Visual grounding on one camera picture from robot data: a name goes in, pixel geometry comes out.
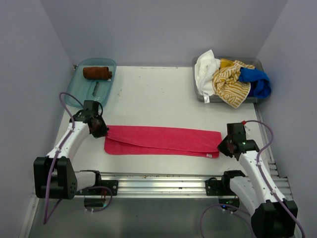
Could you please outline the pink towel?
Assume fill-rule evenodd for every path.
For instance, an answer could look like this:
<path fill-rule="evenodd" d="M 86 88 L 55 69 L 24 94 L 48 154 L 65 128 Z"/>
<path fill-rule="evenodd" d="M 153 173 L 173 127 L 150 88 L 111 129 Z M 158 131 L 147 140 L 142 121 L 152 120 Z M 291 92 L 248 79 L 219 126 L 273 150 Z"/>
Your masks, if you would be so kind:
<path fill-rule="evenodd" d="M 222 141 L 218 131 L 110 125 L 104 151 L 111 155 L 181 155 L 217 158 Z"/>

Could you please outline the teal translucent plastic bin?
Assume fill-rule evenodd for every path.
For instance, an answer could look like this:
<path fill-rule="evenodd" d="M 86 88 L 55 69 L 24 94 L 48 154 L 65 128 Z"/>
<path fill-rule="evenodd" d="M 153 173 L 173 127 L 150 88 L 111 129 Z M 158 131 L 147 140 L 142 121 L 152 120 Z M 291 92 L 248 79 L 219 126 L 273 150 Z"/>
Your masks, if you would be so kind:
<path fill-rule="evenodd" d="M 83 69 L 86 67 L 107 67 L 112 73 L 112 77 L 108 80 L 88 80 L 83 75 Z M 71 107 L 80 109 L 80 105 L 85 100 L 93 100 L 101 103 L 103 107 L 106 106 L 114 82 L 115 72 L 116 62 L 112 59 L 89 58 L 83 60 L 77 65 L 67 88 L 67 93 L 75 98 L 66 95 L 64 97 L 65 103 Z"/>

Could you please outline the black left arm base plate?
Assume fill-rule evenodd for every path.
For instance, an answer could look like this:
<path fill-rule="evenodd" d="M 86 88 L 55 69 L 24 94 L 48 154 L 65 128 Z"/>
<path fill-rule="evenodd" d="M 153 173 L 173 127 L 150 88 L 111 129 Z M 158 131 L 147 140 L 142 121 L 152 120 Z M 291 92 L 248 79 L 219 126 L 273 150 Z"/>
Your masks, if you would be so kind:
<path fill-rule="evenodd" d="M 110 192 L 104 187 L 108 188 L 112 192 L 113 196 L 117 196 L 118 180 L 101 180 L 97 183 L 97 185 L 94 185 L 93 188 L 85 188 L 76 192 L 76 195 L 110 195 Z"/>

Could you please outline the white towel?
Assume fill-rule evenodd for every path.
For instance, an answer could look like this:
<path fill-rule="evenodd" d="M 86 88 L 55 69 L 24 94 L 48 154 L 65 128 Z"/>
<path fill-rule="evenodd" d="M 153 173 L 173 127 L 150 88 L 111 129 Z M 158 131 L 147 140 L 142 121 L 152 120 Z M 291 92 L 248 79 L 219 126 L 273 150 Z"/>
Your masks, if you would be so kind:
<path fill-rule="evenodd" d="M 210 96 L 215 95 L 213 75 L 220 69 L 220 60 L 216 59 L 212 50 L 200 55 L 194 66 L 194 78 L 198 94 L 203 96 L 205 104 L 210 103 Z"/>

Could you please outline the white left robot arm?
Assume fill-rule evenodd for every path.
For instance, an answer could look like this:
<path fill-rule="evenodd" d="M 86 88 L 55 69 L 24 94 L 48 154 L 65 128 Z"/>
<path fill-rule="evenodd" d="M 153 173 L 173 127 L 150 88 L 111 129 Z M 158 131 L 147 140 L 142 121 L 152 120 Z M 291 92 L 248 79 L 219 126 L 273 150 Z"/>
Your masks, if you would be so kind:
<path fill-rule="evenodd" d="M 76 192 L 86 189 L 96 195 L 103 182 L 97 170 L 75 172 L 72 160 L 82 142 L 91 134 L 105 137 L 109 128 L 102 117 L 103 108 L 97 101 L 85 100 L 83 108 L 71 116 L 67 131 L 59 144 L 46 156 L 33 163 L 35 194 L 38 198 L 72 199 Z"/>

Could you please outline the aluminium mounting rail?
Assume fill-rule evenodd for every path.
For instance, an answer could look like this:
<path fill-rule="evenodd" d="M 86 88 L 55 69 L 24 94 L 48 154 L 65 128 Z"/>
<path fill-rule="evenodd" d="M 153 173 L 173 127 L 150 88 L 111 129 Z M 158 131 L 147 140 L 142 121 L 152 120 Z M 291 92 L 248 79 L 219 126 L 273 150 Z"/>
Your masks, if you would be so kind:
<path fill-rule="evenodd" d="M 204 198 L 206 197 L 205 181 L 217 179 L 220 175 L 139 175 L 139 174 L 107 174 L 101 173 L 101 180 L 118 180 L 117 196 L 121 198 Z M 109 197 L 110 195 L 86 197 Z"/>

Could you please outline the blue towel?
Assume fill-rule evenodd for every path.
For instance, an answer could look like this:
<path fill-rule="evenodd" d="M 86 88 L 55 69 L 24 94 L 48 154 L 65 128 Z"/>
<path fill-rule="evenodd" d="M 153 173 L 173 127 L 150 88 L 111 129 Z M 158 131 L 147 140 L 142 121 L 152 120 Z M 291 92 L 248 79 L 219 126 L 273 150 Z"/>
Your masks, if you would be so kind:
<path fill-rule="evenodd" d="M 258 69 L 240 68 L 239 81 L 250 83 L 251 89 L 248 97 L 265 99 L 271 94 L 270 80 L 267 74 Z"/>

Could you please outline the yellow striped towel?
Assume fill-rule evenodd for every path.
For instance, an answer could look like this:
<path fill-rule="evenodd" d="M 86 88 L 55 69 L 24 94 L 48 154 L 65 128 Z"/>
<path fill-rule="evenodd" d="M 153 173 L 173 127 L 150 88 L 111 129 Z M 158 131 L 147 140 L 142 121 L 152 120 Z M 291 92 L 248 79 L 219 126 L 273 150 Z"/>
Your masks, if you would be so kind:
<path fill-rule="evenodd" d="M 220 68 L 213 75 L 212 86 L 215 94 L 225 103 L 238 108 L 247 98 L 251 90 L 250 82 L 240 82 L 240 69 L 255 69 L 254 65 L 239 60 L 220 60 Z"/>

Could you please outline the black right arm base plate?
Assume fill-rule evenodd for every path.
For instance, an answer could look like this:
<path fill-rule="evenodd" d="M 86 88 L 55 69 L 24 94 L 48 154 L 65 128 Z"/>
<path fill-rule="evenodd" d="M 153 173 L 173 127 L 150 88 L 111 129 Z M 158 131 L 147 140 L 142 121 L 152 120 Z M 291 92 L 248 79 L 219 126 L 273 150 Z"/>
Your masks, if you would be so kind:
<path fill-rule="evenodd" d="M 224 188 L 220 180 L 208 179 L 205 181 L 205 191 L 207 196 L 235 196 L 236 194 Z"/>

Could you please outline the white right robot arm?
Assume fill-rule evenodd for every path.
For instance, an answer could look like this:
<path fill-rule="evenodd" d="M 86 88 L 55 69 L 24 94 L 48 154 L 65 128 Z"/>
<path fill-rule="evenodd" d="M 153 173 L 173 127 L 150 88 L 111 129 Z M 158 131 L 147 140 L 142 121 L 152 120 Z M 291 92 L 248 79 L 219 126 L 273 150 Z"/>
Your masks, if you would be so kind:
<path fill-rule="evenodd" d="M 257 238 L 290 238 L 295 233 L 298 207 L 275 184 L 261 158 L 262 150 L 247 139 L 245 123 L 227 124 L 227 135 L 218 150 L 234 157 L 243 171 L 223 173 L 220 188 L 235 194 L 251 216 L 251 227 Z"/>

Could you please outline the brown microfiber towel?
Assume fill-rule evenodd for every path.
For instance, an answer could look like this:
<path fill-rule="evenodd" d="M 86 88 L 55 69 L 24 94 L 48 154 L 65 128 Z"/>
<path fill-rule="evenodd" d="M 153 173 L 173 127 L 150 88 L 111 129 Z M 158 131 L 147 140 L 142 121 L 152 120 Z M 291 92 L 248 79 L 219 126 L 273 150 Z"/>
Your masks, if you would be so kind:
<path fill-rule="evenodd" d="M 109 80 L 112 78 L 112 72 L 107 66 L 84 67 L 83 76 L 88 80 Z"/>

